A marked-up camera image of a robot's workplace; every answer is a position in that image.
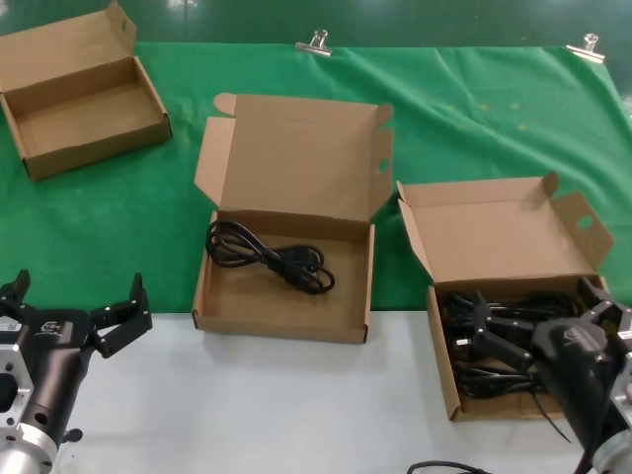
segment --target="power cord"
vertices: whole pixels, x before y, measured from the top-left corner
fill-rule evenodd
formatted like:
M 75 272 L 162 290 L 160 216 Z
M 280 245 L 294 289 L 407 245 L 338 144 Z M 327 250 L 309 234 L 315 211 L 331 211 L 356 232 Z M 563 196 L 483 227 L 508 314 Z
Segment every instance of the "power cord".
M 571 442 L 548 416 L 537 396 L 541 393 L 548 393 L 538 372 L 521 373 L 510 368 L 488 365 L 455 365 L 454 379 L 458 391 L 471 398 L 494 398 L 509 393 L 528 393 L 549 425 L 559 436 L 567 442 Z
M 461 474 L 492 474 L 491 472 L 484 471 L 483 469 L 478 469 L 476 467 L 468 466 L 467 464 L 461 464 L 460 462 L 451 462 L 451 461 L 426 461 L 426 462 L 418 462 L 417 464 L 413 464 L 408 468 L 406 474 L 413 474 L 417 469 L 422 469 L 424 467 L 452 467 L 454 469 L 461 469 L 464 472 Z
M 309 294 L 334 287 L 334 274 L 325 268 L 325 256 L 313 245 L 268 248 L 239 222 L 216 220 L 206 231 L 206 251 L 219 267 L 234 269 L 260 263 Z M 328 283 L 319 278 L 324 274 Z
M 581 314 L 577 301 L 561 291 L 534 293 L 518 300 L 488 301 L 494 317 L 537 324 L 551 319 L 573 318 Z M 453 360 L 475 362 L 484 358 L 472 347 L 474 337 L 474 303 L 467 294 L 452 292 L 443 300 L 443 333 Z M 507 330 L 503 339 L 528 350 L 531 335 Z
M 452 292 L 443 305 L 447 318 L 443 323 L 445 331 L 474 331 L 472 313 L 473 298 L 469 295 Z M 487 302 L 492 315 L 511 318 L 529 323 L 541 323 L 550 319 L 573 318 L 581 314 L 581 309 L 567 293 L 546 291 L 534 293 L 526 298 Z

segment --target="box flap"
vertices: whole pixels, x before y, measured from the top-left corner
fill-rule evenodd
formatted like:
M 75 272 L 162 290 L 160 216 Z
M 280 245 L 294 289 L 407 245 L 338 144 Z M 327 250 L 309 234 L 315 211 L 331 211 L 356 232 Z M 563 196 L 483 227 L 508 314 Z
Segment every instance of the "box flap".
M 116 1 L 101 12 L 0 38 L 0 87 L 8 92 L 131 56 L 136 26 Z
M 368 221 L 391 195 L 390 106 L 220 94 L 196 172 L 224 210 Z
M 553 197 L 558 184 L 398 184 L 413 252 L 435 282 L 593 273 L 612 236 L 581 193 Z

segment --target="white tabletop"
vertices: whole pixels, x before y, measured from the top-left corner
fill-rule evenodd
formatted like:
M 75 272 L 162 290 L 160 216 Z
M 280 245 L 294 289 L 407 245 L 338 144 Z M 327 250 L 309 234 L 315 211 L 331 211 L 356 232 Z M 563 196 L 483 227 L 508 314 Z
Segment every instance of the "white tabletop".
M 573 444 L 543 421 L 449 422 L 423 312 L 373 313 L 364 346 L 206 334 L 157 315 L 113 358 L 93 356 L 68 426 L 84 438 L 53 472 L 405 474 L 442 459 L 572 473 L 581 447 L 559 426 Z

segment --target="open cardboard box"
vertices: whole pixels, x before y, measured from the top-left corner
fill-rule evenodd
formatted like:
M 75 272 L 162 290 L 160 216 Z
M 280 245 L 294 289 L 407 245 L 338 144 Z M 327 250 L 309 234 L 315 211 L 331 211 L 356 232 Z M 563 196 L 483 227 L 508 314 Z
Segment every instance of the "open cardboard box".
M 488 400 L 459 396 L 443 337 L 441 302 L 451 291 L 481 290 L 489 299 L 515 299 L 560 290 L 577 295 L 579 277 L 599 287 L 595 272 L 613 240 L 580 192 L 553 197 L 556 173 L 524 178 L 431 185 L 398 183 L 400 208 L 413 252 L 434 283 L 428 316 L 441 388 L 453 421 L 535 418 L 529 394 Z M 560 410 L 542 397 L 551 416 Z
M 196 185 L 269 247 L 307 243 L 336 277 L 325 294 L 263 265 L 216 266 L 204 252 L 193 316 L 206 331 L 362 344 L 370 311 L 372 215 L 391 194 L 390 106 L 220 94 Z
M 117 2 L 0 38 L 2 108 L 32 180 L 171 137 Z

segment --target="green tablecloth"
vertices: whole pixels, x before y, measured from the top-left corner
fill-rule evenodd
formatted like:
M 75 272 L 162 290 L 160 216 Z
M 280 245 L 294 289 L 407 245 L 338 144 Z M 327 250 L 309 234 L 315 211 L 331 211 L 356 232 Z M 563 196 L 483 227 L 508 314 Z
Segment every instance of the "green tablecloth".
M 395 179 L 543 175 L 582 190 L 616 246 L 601 271 L 632 302 L 632 128 L 604 66 L 564 48 L 137 46 L 172 141 L 41 183 L 0 122 L 0 282 L 31 271 L 28 300 L 91 308 L 124 299 L 142 272 L 155 312 L 189 311 L 212 204 L 194 186 L 205 120 L 220 92 L 395 107 Z M 430 280 L 392 199 L 377 224 L 374 309 L 423 308 Z M 466 232 L 455 225 L 455 232 Z

